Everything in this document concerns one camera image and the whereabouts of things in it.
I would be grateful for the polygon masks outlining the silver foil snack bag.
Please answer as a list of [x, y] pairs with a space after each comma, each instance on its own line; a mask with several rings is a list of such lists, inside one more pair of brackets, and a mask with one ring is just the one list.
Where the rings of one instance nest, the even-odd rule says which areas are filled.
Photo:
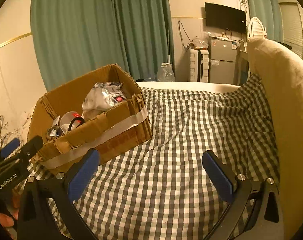
[[85, 121], [95, 118], [127, 100], [119, 82], [97, 82], [82, 103], [82, 117]]

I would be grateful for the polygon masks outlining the crushed clear plastic bottle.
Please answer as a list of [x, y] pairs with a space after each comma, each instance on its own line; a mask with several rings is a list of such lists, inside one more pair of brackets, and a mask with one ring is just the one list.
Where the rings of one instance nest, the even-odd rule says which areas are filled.
[[63, 133], [67, 133], [84, 123], [84, 118], [78, 112], [70, 111], [60, 118], [59, 126]]

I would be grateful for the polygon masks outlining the brown cardboard box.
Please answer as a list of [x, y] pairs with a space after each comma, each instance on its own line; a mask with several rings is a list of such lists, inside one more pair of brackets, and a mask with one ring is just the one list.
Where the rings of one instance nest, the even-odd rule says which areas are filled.
[[[47, 130], [58, 116], [81, 112], [81, 105], [97, 82], [119, 82], [124, 102], [88, 120], [66, 134], [49, 140]], [[143, 92], [135, 80], [117, 64], [109, 64], [82, 75], [39, 98], [31, 118], [27, 139], [39, 135], [43, 147], [34, 156], [52, 173], [66, 172], [89, 148], [100, 153], [104, 164], [153, 137]]]

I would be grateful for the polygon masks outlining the green checkered bed sheet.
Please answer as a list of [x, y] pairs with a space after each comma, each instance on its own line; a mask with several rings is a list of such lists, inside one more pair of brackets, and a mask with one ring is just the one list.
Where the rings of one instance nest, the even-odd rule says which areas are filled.
[[224, 94], [145, 88], [143, 95], [152, 139], [101, 165], [74, 202], [98, 239], [203, 239], [226, 209], [202, 167], [207, 150], [237, 174], [279, 181], [259, 76]]

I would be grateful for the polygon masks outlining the green curtain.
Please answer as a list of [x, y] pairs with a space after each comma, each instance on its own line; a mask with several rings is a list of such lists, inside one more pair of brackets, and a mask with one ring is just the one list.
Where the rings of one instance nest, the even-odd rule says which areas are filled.
[[283, 41], [281, 11], [278, 0], [248, 0], [250, 17], [257, 17], [267, 31], [267, 38]]
[[30, 24], [47, 90], [107, 64], [148, 80], [174, 62], [169, 0], [31, 0]]

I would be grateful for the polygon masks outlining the beige pillow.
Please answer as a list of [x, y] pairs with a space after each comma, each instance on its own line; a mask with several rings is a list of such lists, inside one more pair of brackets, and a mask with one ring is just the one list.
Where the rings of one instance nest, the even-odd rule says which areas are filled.
[[249, 67], [260, 76], [270, 105], [279, 155], [284, 237], [303, 224], [303, 60], [285, 46], [250, 38]]

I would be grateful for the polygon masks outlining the clear water jug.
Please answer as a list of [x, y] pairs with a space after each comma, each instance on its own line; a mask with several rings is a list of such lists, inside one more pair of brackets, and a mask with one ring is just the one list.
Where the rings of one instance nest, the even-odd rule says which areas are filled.
[[172, 64], [162, 63], [158, 72], [157, 80], [159, 82], [175, 82], [175, 75], [173, 72]]

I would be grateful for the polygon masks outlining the grey mini fridge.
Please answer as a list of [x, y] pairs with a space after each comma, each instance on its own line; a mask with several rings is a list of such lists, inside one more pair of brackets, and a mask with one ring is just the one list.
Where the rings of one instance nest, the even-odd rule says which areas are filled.
[[236, 71], [236, 43], [211, 38], [209, 56], [209, 82], [233, 84]]

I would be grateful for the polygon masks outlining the white suitcase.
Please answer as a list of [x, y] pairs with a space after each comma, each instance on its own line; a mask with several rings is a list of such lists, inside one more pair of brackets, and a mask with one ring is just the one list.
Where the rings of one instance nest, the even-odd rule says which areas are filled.
[[189, 57], [189, 81], [209, 81], [209, 51], [205, 49], [188, 49]]

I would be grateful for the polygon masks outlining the black wall television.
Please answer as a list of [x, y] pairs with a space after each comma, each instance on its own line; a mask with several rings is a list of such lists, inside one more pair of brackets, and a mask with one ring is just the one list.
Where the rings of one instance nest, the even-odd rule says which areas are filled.
[[205, 3], [205, 19], [208, 27], [220, 28], [245, 34], [247, 32], [245, 11], [220, 4]]

